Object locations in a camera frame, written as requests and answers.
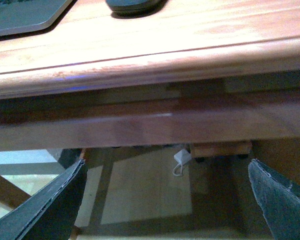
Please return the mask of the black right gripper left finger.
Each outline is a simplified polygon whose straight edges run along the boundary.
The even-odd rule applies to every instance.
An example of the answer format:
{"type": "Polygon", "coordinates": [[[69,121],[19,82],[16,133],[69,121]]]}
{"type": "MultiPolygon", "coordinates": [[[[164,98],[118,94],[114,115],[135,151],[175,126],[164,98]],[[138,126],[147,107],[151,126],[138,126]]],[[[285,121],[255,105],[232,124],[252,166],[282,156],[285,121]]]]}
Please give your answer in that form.
{"type": "Polygon", "coordinates": [[[88,168],[79,159],[0,218],[0,240],[68,240],[82,204],[88,168]]]}

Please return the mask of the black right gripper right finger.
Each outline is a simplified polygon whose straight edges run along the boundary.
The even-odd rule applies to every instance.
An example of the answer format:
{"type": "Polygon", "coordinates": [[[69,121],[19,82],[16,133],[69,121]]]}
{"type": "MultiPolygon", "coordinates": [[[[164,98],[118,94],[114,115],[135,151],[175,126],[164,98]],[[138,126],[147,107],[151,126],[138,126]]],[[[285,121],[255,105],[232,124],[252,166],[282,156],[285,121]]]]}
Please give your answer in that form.
{"type": "Polygon", "coordinates": [[[255,200],[276,240],[300,240],[300,186],[258,159],[248,165],[255,200]]]}

